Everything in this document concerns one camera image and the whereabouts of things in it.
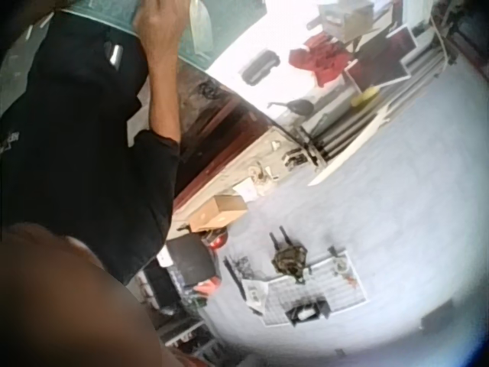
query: person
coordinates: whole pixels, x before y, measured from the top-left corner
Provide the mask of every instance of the person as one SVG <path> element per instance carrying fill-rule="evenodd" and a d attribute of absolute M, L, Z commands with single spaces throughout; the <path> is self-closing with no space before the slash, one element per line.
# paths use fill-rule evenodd
<path fill-rule="evenodd" d="M 197 365 L 160 348 L 121 285 L 170 226 L 188 16 L 189 0 L 143 0 L 138 39 L 56 12 L 25 93 L 2 116 L 0 314 L 12 365 Z M 150 129 L 128 147 L 148 75 Z"/>

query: grey floor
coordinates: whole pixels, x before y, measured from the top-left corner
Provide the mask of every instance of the grey floor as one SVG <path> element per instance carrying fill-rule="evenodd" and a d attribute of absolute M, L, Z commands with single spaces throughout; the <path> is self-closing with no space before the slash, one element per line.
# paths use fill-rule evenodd
<path fill-rule="evenodd" d="M 307 187 L 313 174 L 304 169 L 252 203 L 220 258 L 248 256 L 256 276 L 272 276 L 268 233 L 283 225 L 310 262 L 330 245 L 346 248 L 370 301 L 295 329 L 265 328 L 222 267 L 204 315 L 217 334 L 277 365 L 305 366 L 294 360 L 327 360 L 335 349 L 351 354 L 415 333 L 449 299 L 460 310 L 489 272 L 488 104 L 487 84 L 460 58 L 327 181 Z M 487 322 L 487 290 L 472 297 L 482 308 L 470 312 L 460 343 L 474 344 Z"/>

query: skin-colored blur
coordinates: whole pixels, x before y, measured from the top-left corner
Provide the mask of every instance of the skin-colored blur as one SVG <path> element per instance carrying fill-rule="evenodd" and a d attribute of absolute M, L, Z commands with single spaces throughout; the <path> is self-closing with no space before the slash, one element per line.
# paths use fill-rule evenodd
<path fill-rule="evenodd" d="M 0 249 L 8 302 L 30 348 L 80 365 L 181 366 L 143 307 L 88 252 L 35 225 L 4 230 Z"/>

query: hand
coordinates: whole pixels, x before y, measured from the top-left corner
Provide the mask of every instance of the hand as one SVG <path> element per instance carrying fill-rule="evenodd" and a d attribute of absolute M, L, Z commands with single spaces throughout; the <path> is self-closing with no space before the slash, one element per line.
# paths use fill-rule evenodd
<path fill-rule="evenodd" d="M 134 18 L 147 61 L 152 67 L 176 59 L 178 44 L 189 21 L 190 0 L 141 0 Z"/>

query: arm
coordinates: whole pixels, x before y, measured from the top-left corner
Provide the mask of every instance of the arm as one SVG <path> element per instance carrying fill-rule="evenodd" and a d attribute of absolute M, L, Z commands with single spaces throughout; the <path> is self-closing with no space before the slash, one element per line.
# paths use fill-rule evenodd
<path fill-rule="evenodd" d="M 189 0 L 143 0 L 134 20 L 149 67 L 150 127 L 159 136 L 177 143 L 180 143 L 177 54 L 188 17 Z"/>

